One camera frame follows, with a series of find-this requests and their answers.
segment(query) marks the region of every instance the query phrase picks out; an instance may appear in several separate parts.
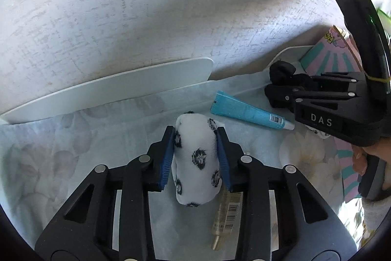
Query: pink and teal striped box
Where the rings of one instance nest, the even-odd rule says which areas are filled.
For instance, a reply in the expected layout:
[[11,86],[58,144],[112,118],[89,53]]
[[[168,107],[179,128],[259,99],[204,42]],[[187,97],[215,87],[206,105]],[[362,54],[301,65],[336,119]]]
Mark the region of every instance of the pink and teal striped box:
[[[358,52],[350,39],[347,39],[347,43],[355,58],[360,61]],[[304,55],[300,63],[309,75],[320,75],[323,72],[360,71],[355,58],[343,39],[331,27],[326,35]],[[358,193],[358,174],[353,171],[352,167],[353,151],[349,143],[338,138],[334,138],[334,140],[342,170],[345,202],[349,202],[353,198],[360,197]]]

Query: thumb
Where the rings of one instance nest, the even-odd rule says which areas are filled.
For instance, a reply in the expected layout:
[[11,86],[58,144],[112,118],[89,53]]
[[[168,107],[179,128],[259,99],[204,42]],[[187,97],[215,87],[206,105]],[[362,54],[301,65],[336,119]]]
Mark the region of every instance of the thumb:
[[384,161],[391,162],[391,138],[382,137],[375,145],[363,148],[367,154],[380,157]]

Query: black spot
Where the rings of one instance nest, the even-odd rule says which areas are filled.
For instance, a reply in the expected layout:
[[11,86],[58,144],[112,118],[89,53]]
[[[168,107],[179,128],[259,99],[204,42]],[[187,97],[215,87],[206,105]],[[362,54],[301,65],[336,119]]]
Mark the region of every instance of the black spot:
[[182,147],[182,142],[181,142],[181,135],[179,134],[178,131],[175,131],[174,135],[174,145],[178,148]]
[[182,183],[179,179],[177,179],[175,182],[175,187],[176,187],[176,193],[178,195],[181,195],[182,194]]
[[219,181],[220,181],[220,173],[218,172],[218,170],[215,170],[212,176],[212,186],[217,187]]
[[194,151],[192,155],[193,164],[201,170],[205,168],[205,159],[206,153],[203,149],[198,149],[197,151]]
[[190,204],[187,204],[186,207],[198,207],[199,204],[196,204],[196,203],[190,203]]
[[209,127],[212,130],[216,130],[217,129],[217,124],[216,124],[214,119],[212,119],[212,118],[208,119],[208,124],[209,124]]

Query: yellow rubber band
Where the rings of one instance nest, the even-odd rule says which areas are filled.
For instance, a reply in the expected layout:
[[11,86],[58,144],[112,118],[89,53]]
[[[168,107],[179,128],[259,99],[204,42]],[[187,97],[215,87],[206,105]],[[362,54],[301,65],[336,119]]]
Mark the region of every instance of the yellow rubber band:
[[387,78],[387,79],[382,79],[382,78],[375,78],[375,77],[371,77],[370,75],[368,75],[365,70],[364,70],[364,73],[365,75],[367,76],[367,78],[371,81],[376,81],[376,82],[381,82],[381,83],[389,83],[391,81],[391,77]]

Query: white tube cap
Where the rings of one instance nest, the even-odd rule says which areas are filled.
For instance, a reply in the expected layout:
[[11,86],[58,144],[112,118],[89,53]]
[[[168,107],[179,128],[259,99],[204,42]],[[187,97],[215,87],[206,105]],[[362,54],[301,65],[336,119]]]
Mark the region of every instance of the white tube cap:
[[291,131],[294,130],[294,123],[291,123],[290,121],[285,120],[283,129],[288,129]]

